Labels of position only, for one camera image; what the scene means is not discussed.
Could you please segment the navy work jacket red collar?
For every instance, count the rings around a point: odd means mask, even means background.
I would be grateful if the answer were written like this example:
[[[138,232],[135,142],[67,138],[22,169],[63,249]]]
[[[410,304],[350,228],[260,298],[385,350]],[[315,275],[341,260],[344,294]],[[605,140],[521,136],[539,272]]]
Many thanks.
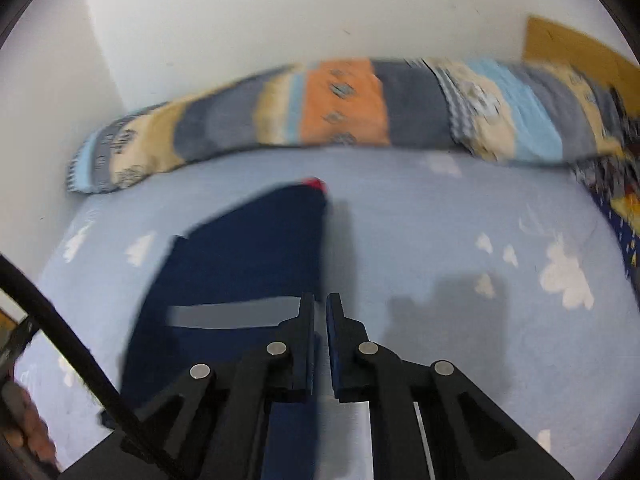
[[[326,191],[280,186],[172,242],[142,302],[120,392],[144,408],[198,363],[234,363],[273,341],[299,300],[321,292]],[[304,403],[273,404],[257,479],[310,479],[318,442],[314,385]]]

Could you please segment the light blue cloud bed sheet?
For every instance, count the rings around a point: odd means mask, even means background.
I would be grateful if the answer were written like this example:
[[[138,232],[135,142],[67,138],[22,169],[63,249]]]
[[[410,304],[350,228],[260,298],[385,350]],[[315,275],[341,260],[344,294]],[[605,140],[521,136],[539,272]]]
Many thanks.
[[[639,309],[608,216],[565,169],[235,154],[87,198],[39,287],[118,379],[172,245],[306,177],[328,188],[323,291],[402,358],[454,362],[575,478],[599,477],[639,413]]]

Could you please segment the long patchwork bolster pillow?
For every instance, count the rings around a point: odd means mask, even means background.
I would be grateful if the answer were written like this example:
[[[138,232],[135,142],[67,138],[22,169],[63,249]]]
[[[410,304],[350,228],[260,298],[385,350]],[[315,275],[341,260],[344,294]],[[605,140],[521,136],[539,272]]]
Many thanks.
[[[285,65],[158,103],[94,132],[66,177],[109,193],[262,146],[466,148],[498,162],[570,164],[620,152],[604,88],[558,63],[350,58]]]

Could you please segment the navy yellow star pillow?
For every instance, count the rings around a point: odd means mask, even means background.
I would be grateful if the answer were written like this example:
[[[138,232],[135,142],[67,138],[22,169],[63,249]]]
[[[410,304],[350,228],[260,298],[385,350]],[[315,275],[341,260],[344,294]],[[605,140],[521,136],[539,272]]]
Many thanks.
[[[591,197],[612,228],[620,245],[626,277],[639,283],[639,195],[627,193],[619,198],[607,198],[604,193],[591,191]]]

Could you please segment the grey patterned crumpled garment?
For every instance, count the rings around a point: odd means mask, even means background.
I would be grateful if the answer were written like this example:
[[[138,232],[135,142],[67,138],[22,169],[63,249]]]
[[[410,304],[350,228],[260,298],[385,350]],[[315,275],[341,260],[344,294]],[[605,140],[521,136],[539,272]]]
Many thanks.
[[[574,175],[607,202],[627,195],[639,197],[639,116],[626,111],[624,100],[614,87],[602,96],[604,124],[613,127],[613,136],[622,150],[580,160],[573,167]]]

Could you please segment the wooden headboard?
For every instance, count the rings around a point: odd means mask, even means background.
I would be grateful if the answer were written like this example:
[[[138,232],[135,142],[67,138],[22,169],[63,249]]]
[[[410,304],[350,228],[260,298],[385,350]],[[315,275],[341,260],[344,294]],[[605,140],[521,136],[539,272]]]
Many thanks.
[[[591,36],[537,15],[529,15],[527,19],[523,58],[568,64],[600,84],[612,84],[617,90],[639,93],[637,63],[630,62]]]

